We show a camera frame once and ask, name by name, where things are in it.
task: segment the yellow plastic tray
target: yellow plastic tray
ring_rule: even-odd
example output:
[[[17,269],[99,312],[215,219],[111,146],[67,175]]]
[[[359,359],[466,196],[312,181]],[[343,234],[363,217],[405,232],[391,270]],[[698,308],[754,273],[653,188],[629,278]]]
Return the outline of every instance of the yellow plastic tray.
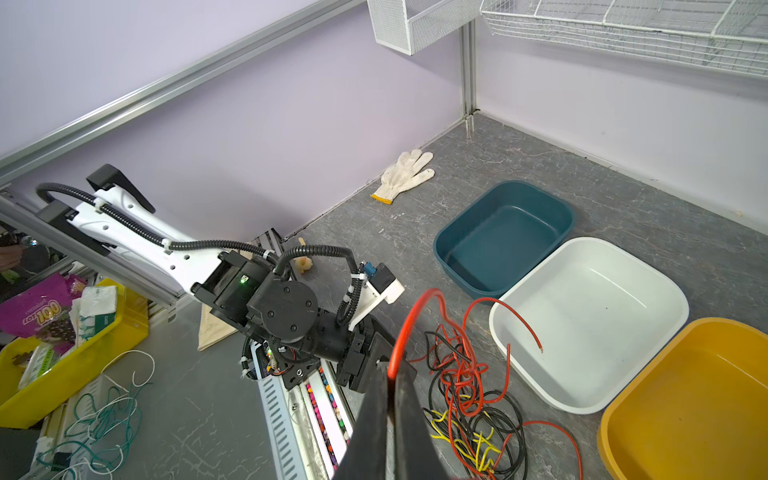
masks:
[[[96,378],[114,357],[147,338],[147,299],[109,279],[99,285],[118,287],[114,322],[26,388],[18,390],[24,367],[14,366],[13,357],[31,352],[39,341],[16,339],[0,351],[0,427],[26,429],[39,422]]]
[[[598,448],[617,480],[768,478],[768,335],[692,322],[605,410]]]

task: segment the glove cuff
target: glove cuff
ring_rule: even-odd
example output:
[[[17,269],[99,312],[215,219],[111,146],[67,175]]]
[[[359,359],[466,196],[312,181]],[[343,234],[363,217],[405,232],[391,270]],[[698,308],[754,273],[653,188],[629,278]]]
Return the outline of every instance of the glove cuff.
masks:
[[[394,187],[390,187],[389,185],[382,185],[377,191],[373,192],[371,198],[375,198],[384,204],[392,205],[392,200],[395,200],[395,197],[397,197],[397,194],[399,193],[400,192],[398,192]]]

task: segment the white cotton glove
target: white cotton glove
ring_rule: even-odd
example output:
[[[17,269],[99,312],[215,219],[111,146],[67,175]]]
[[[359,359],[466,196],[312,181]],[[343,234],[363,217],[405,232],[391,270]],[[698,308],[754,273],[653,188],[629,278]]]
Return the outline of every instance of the white cotton glove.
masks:
[[[419,174],[432,159],[432,153],[422,154],[418,148],[414,151],[402,152],[400,158],[384,170],[382,186],[371,197],[387,205],[392,204],[397,194],[417,187],[435,176],[435,171],[428,168]]]

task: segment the yellow wire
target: yellow wire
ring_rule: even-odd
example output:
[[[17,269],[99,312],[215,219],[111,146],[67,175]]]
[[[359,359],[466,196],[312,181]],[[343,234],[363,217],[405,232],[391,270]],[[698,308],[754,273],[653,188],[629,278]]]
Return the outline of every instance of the yellow wire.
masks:
[[[443,433],[440,431],[440,429],[438,429],[438,427],[436,425],[436,423],[440,423],[440,422],[444,422],[445,421],[445,417],[448,416],[448,410],[446,410],[443,413],[440,413],[440,412],[438,412],[436,410],[432,410],[432,413],[434,413],[435,415],[439,415],[439,418],[435,419],[434,417],[432,417],[430,419],[430,421],[429,421],[430,425],[435,430],[435,432],[437,432],[438,435],[430,435],[430,436],[432,438],[434,438],[434,439],[445,440],[446,442],[451,443],[451,439],[449,439],[448,437],[443,435]],[[456,427],[458,428],[458,423],[456,423],[456,421],[452,420],[451,423],[453,425],[456,425]],[[493,444],[491,444],[490,441],[489,441],[491,439],[491,437],[493,437],[494,432],[495,432],[495,430],[493,429],[493,427],[491,427],[491,434],[488,435],[488,438],[484,437],[482,432],[475,433],[475,436],[477,436],[478,438],[477,439],[473,439],[472,441],[473,442],[477,442],[478,448],[475,451],[475,455],[474,456],[469,454],[469,452],[471,452],[472,450],[469,448],[469,446],[466,443],[464,443],[463,440],[461,440],[461,439],[454,439],[453,440],[453,444],[456,447],[456,450],[459,453],[461,453],[466,459],[468,459],[471,462],[474,462],[475,463],[475,468],[477,469],[478,472],[483,472],[484,470],[488,470],[488,469],[490,469],[491,465],[493,465],[493,461],[488,458],[488,451],[489,450],[492,451],[492,452],[498,453],[499,455],[502,453],[501,450],[499,450],[496,447],[494,447]],[[483,444],[483,443],[485,443],[488,446],[483,451],[482,457],[480,457],[480,445]]]

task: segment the white cable tray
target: white cable tray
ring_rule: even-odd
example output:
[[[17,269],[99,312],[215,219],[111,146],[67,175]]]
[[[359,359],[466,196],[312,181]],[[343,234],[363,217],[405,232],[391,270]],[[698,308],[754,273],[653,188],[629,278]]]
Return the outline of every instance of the white cable tray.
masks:
[[[376,42],[407,55],[480,15],[482,0],[368,0]]]
[[[484,0],[495,34],[768,77],[768,0]]]

